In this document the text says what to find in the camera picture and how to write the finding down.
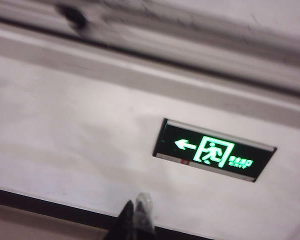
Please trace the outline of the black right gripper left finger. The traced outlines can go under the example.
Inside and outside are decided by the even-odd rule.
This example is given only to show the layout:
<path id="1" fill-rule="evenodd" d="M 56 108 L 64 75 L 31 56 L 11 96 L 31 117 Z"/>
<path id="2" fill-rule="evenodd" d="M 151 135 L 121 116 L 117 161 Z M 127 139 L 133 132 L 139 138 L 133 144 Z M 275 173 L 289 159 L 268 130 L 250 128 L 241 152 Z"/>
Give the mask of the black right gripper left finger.
<path id="1" fill-rule="evenodd" d="M 128 200 L 113 226 L 106 234 L 107 240 L 132 240 L 134 234 L 134 204 Z"/>

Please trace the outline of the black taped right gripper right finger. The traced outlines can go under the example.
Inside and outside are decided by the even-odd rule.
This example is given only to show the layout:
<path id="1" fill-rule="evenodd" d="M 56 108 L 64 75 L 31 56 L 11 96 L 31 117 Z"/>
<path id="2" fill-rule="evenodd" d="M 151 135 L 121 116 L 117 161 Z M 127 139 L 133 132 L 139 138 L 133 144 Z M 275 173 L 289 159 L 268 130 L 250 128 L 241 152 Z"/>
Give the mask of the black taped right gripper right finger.
<path id="1" fill-rule="evenodd" d="M 156 239 L 156 231 L 153 222 L 153 202 L 150 194 L 146 192 L 141 192 L 135 200 L 134 239 Z"/>

